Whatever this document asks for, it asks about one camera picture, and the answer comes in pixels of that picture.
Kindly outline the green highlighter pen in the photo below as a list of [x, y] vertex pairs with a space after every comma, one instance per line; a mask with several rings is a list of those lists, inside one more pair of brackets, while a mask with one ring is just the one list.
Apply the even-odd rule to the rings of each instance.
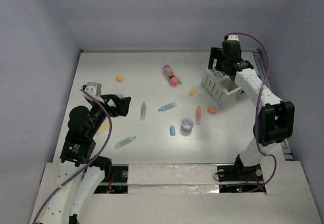
[[114, 147], [115, 147], [115, 149], [119, 149], [119, 148], [121, 148], [121, 147], [124, 147], [124, 146], [130, 144], [130, 143], [133, 142], [135, 139], [136, 139], [136, 137], [128, 137], [128, 138], [126, 138], [126, 139], [124, 139], [124, 140], [122, 140], [122, 141], [117, 142], [117, 143], [114, 145]]

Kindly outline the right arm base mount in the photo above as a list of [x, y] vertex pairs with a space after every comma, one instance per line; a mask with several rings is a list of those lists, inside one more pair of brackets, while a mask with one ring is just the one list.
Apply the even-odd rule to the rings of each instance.
[[260, 164], [242, 173], [234, 165], [218, 165], [213, 178], [220, 193], [266, 192], [264, 187], [258, 188], [264, 183]]

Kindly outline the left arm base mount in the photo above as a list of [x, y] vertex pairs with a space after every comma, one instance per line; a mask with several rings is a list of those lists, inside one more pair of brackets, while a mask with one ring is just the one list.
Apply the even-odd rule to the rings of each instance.
[[112, 172], [94, 191], [95, 194], [127, 194], [129, 165], [113, 164]]

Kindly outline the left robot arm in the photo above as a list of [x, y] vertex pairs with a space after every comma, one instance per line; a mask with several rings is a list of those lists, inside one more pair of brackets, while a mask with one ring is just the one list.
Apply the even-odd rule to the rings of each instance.
[[83, 94], [92, 107], [77, 106], [70, 111], [55, 189], [33, 223], [79, 223], [98, 185], [112, 178], [111, 159], [93, 154], [94, 136], [105, 119], [127, 116], [131, 98]]

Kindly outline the clear round jar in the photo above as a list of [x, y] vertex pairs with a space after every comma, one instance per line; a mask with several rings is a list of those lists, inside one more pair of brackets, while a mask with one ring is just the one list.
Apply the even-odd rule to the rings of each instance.
[[192, 132], [192, 129], [194, 127], [194, 121], [193, 119], [186, 117], [181, 122], [181, 130], [185, 133]]

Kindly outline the pink capped tube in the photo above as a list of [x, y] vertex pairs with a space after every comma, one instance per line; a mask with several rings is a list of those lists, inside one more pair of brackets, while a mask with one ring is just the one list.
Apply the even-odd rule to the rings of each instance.
[[171, 86], [176, 87], [179, 84], [179, 80], [173, 72], [173, 69], [170, 65], [166, 65], [164, 68], [164, 73], [167, 76]]

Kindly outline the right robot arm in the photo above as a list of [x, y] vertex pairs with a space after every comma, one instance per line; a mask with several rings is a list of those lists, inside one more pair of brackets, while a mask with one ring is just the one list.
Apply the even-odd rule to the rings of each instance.
[[208, 68], [224, 73], [256, 107], [252, 141], [232, 165], [219, 166], [215, 174], [220, 182], [246, 181], [260, 169], [261, 160], [270, 155], [275, 144], [291, 137], [295, 106], [273, 94], [253, 65], [241, 57], [237, 35], [226, 35], [221, 48], [211, 49]]

